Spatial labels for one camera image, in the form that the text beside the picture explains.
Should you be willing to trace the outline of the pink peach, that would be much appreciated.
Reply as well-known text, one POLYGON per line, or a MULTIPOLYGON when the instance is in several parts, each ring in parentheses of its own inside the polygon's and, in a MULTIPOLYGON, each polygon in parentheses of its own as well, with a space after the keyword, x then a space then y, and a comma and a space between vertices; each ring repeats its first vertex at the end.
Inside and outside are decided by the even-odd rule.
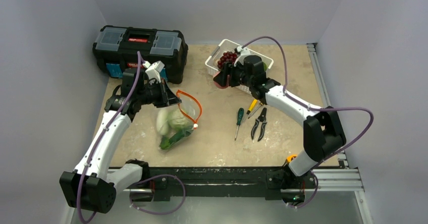
POLYGON ((226 81, 226 83, 224 83, 224 84, 220 84, 220 83, 218 83, 216 81, 214 81, 214 83, 215 83, 215 86, 217 88, 219 88, 219 89, 226 89, 226 88, 228 88, 230 86, 229 81, 226 81))

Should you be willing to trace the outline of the white radish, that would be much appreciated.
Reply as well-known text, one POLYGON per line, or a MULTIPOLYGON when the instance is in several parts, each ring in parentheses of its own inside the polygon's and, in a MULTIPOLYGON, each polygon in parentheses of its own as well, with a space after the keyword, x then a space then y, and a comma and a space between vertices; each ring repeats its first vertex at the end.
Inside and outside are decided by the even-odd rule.
POLYGON ((166 108, 161 108, 156 117, 156 130, 161 136, 165 136, 170 131, 169 125, 169 113, 170 111, 166 108))

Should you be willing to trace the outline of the green cabbage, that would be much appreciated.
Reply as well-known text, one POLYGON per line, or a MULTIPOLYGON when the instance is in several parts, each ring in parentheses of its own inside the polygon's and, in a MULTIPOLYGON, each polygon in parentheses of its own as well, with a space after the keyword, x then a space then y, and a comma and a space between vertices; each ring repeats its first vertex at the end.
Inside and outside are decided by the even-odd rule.
POLYGON ((193 129, 193 122, 178 108, 169 113, 169 125, 173 130, 193 129))

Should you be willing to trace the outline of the clear zip top bag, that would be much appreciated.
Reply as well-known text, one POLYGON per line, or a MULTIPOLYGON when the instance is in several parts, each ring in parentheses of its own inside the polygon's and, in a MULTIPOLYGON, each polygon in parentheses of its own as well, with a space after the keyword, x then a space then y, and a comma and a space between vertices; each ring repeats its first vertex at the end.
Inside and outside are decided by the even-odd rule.
POLYGON ((177 90, 180 103, 158 110, 155 120, 159 148, 168 151, 185 141, 198 128, 202 105, 191 94, 177 90))

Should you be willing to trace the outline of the dark green cucumber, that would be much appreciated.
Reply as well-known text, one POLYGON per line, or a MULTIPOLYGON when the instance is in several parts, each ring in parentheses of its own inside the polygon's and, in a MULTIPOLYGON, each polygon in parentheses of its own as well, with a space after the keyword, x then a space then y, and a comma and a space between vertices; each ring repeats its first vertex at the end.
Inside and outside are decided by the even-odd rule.
POLYGON ((161 150, 168 150, 183 141, 185 138, 189 137, 191 134, 191 130, 180 130, 172 136, 162 136, 159 147, 161 150))

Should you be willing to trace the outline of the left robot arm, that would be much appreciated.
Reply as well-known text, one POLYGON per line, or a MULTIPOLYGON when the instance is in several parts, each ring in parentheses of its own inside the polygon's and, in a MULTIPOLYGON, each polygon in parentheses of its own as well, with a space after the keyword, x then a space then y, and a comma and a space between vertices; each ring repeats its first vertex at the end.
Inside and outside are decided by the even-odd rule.
POLYGON ((152 183, 149 165, 141 160, 128 160, 109 173, 116 148, 141 107, 157 108, 179 104, 161 70, 126 69, 121 85, 107 99, 101 125, 87 152, 71 172, 63 172, 59 183, 70 207, 108 213, 116 196, 130 186, 145 188, 152 183))

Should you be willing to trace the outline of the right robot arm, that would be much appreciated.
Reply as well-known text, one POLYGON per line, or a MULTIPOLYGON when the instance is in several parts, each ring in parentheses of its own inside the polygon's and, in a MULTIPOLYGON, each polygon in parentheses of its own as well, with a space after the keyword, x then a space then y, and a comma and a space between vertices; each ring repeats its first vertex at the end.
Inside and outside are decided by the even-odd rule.
POLYGON ((346 143, 336 110, 330 106, 313 106, 284 90, 278 81, 267 77, 259 56, 246 56, 243 62, 235 65, 231 62, 224 63, 213 80, 220 87, 248 87, 255 99, 280 110, 302 126, 303 150, 285 165, 286 171, 283 174, 283 180, 289 187, 300 184, 304 174, 346 143))

